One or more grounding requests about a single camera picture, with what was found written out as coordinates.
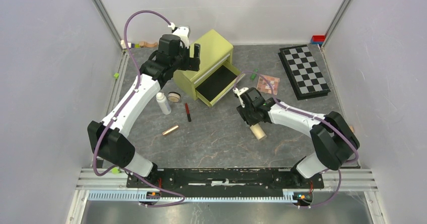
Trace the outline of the green metal drawer box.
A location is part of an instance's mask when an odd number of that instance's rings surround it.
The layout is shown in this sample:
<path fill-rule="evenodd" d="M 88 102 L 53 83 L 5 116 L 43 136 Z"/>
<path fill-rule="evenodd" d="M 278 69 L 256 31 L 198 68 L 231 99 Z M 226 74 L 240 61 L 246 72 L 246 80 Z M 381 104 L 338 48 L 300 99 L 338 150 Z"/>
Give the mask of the green metal drawer box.
<path fill-rule="evenodd" d="M 212 107 L 243 77 L 233 65 L 233 45 L 216 30 L 211 29 L 191 46 L 195 44 L 200 45 L 199 71 L 178 70 L 173 81 L 193 100 Z"/>

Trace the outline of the white plastic bottle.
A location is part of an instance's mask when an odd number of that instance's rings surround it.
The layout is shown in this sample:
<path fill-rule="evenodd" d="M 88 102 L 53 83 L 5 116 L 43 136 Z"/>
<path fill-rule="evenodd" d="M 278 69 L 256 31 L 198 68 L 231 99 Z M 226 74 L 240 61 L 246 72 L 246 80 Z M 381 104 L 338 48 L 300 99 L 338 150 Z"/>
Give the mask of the white plastic bottle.
<path fill-rule="evenodd" d="M 168 99 L 164 93 L 158 92 L 156 94 L 156 101 L 157 101 L 161 111 L 163 112 L 163 114 L 169 115 L 171 113 L 171 107 L 170 107 Z"/>

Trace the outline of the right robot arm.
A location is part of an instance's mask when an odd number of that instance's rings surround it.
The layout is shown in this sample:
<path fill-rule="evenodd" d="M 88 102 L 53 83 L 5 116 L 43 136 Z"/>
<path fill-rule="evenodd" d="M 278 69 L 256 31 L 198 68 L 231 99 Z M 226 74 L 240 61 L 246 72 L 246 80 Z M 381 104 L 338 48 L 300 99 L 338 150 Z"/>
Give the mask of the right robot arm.
<path fill-rule="evenodd" d="M 275 98 L 266 100 L 256 88 L 234 88 L 233 92 L 240 101 L 237 111 L 258 140 L 266 136 L 260 122 L 289 127 L 312 140 L 314 153 L 292 167 L 294 186 L 303 188 L 314 175 L 357 161 L 360 143 L 339 113 L 311 113 Z"/>

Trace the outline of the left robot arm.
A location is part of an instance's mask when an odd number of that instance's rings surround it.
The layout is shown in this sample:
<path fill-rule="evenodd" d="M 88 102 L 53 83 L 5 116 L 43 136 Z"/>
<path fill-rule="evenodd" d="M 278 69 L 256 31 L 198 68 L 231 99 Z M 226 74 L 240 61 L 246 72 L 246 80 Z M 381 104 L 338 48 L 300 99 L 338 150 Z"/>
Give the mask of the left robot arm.
<path fill-rule="evenodd" d="M 127 139 L 136 119 L 177 70 L 199 71 L 200 44 L 186 46 L 177 35 L 165 34 L 158 49 L 139 68 L 135 81 L 118 105 L 102 121 L 88 125 L 94 159 L 110 163 L 139 175 L 145 187 L 158 182 L 156 165 L 136 152 Z"/>

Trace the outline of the round powder jar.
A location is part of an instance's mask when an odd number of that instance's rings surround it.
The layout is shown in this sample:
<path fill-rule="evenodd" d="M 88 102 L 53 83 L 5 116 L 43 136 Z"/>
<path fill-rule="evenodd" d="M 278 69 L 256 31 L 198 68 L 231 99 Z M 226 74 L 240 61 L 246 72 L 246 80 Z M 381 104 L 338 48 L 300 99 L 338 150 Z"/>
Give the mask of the round powder jar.
<path fill-rule="evenodd" d="M 181 102 L 181 95 L 177 92 L 169 92 L 167 95 L 167 99 L 173 103 L 180 103 Z"/>

